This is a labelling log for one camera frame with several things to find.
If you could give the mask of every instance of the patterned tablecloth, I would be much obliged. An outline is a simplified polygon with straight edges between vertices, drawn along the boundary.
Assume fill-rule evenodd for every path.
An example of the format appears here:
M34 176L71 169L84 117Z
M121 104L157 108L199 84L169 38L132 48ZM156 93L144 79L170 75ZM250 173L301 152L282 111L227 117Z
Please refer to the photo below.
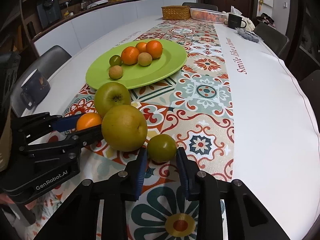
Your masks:
M178 147L184 147L188 158L196 161L201 170L217 179L231 181L233 109L228 74L214 24L191 19L163 21L136 40L143 39L170 40L188 52L188 59L181 70L159 82L130 91L132 105L147 120L146 144L157 134L169 134ZM70 116L95 112L94 95L95 90L85 84L61 114ZM50 141L63 139L65 134L53 132ZM136 151L124 153L113 150L104 140L87 146L81 157L81 173L38 199L34 208L37 222L28 228L25 238L35 237L83 179L108 179L123 170L136 155ZM131 240L196 239L198 202L185 200L175 160L167 163L148 160L142 195L137 202L126 203L126 206ZM223 201L221 212L226 239ZM100 232L101 217L97 239L100 239Z

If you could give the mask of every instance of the black appliance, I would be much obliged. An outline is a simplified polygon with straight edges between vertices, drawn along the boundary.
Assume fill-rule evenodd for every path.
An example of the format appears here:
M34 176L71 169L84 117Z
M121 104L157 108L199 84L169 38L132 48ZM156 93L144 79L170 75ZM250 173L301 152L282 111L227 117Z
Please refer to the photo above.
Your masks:
M37 11L42 28L62 19L58 0L41 0L37 3Z

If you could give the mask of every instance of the dining table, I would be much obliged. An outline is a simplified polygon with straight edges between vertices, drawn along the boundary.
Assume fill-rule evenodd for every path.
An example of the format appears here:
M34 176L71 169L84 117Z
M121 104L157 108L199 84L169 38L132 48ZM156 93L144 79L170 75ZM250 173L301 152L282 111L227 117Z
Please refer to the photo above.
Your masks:
M297 80L263 41L245 40L224 24L145 17L69 59L49 78L44 100L23 115L96 112L96 91L85 81L89 66L115 46L145 39L170 40L187 51L175 74L130 90L132 106L147 121L145 145L153 136L170 135L201 170L219 180L240 179L291 240L302 239L320 213L320 134ZM41 142L62 140L71 132L54 131ZM108 179L136 156L137 151L116 151L105 140L84 147L81 172L37 200L36 223L26 229L25 239L36 236L83 179ZM181 196L175 160L149 159L139 200L126 203L128 238L196 239L198 205ZM221 213L228 239L223 201Z

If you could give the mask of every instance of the table runner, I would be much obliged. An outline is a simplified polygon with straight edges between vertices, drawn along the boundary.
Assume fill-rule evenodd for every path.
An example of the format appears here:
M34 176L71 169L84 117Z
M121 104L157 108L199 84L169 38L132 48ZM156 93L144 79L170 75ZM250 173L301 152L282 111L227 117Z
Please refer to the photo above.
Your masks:
M163 21L135 40L166 39L182 45L188 59L181 70L151 85L130 90L132 105L145 116L148 140L166 133L189 159L217 179L231 181L234 127L231 91L219 38L211 23L189 19ZM95 90L85 84L65 109L63 116L95 112ZM68 133L53 132L50 141ZM87 146L81 156L81 173L38 199L37 222L25 233L33 239L54 211L86 178L108 179L136 158L137 151L120 152L102 140ZM148 160L142 195L126 203L128 237L141 239L196 239L198 202L185 200L175 160L156 163ZM221 201L224 238L226 215ZM100 239L99 215L97 239Z

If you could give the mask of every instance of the green plate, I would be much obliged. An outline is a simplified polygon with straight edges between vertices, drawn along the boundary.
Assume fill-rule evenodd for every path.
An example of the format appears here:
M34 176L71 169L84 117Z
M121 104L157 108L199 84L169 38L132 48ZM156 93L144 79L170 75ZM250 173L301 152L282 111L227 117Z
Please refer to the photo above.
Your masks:
M142 41L132 41L105 52L98 57L88 68L85 75L87 84L98 89L108 82L119 82L127 89L142 87L161 79L164 79L177 72L187 60L187 52L181 45L167 40L158 40L163 46L163 53L159 59L154 59L149 66L143 67L138 63L135 65L122 65L123 76L117 80L109 78L109 59L113 55L121 55L122 51L128 47L135 47Z

